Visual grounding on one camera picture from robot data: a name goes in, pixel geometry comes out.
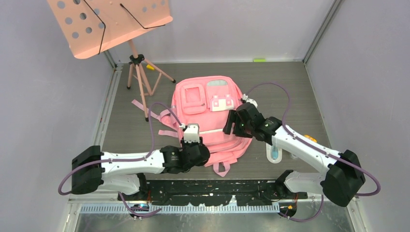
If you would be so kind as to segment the pink student backpack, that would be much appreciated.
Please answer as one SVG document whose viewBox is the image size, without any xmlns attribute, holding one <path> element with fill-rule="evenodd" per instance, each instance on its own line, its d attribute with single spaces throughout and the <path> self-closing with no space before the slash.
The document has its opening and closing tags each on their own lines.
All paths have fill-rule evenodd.
<svg viewBox="0 0 410 232">
<path fill-rule="evenodd" d="M 230 110 L 241 105 L 243 94 L 238 85 L 227 76 L 203 76 L 182 80 L 175 87 L 171 100 L 173 115 L 163 110 L 151 116 L 170 130 L 160 130 L 159 135 L 167 135 L 181 139 L 183 132 L 179 122 L 188 125 L 197 123 L 199 135 L 210 151 L 210 158 L 205 164 L 214 172 L 225 177 L 230 166 L 244 155 L 252 139 L 237 137 L 233 133 L 225 134 Z"/>
</svg>

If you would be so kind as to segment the blue correction tape pack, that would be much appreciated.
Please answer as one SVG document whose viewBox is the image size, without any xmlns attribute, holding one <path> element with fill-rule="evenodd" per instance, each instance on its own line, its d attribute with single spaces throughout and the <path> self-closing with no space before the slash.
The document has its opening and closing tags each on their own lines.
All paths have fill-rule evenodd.
<svg viewBox="0 0 410 232">
<path fill-rule="evenodd" d="M 270 145 L 270 144 L 265 144 L 266 145 L 266 158 L 270 163 L 277 164 L 282 161 L 282 149 Z"/>
</svg>

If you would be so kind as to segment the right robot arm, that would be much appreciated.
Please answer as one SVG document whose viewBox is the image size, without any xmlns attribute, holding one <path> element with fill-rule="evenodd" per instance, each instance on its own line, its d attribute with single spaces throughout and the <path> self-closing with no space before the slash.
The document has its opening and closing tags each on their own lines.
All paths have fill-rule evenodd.
<svg viewBox="0 0 410 232">
<path fill-rule="evenodd" d="M 366 182 L 354 152 L 348 149 L 339 152 L 315 143 L 284 125 L 280 119 L 265 118 L 252 103 L 229 110 L 223 132 L 282 148 L 317 170 L 317 173 L 286 170 L 276 185 L 276 192 L 282 198 L 297 192 L 309 192 L 324 195 L 334 204 L 345 207 Z"/>
</svg>

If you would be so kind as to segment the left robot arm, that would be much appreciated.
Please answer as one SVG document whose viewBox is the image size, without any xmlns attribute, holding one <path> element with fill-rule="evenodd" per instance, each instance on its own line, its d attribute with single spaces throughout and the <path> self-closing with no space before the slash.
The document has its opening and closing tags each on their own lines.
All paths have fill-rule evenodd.
<svg viewBox="0 0 410 232">
<path fill-rule="evenodd" d="M 210 151 L 202 143 L 165 146 L 146 153 L 102 152 L 93 145 L 72 160 L 71 193 L 82 195 L 96 190 L 109 190 L 143 200 L 148 187 L 138 174 L 179 174 L 194 166 L 205 165 Z"/>
</svg>

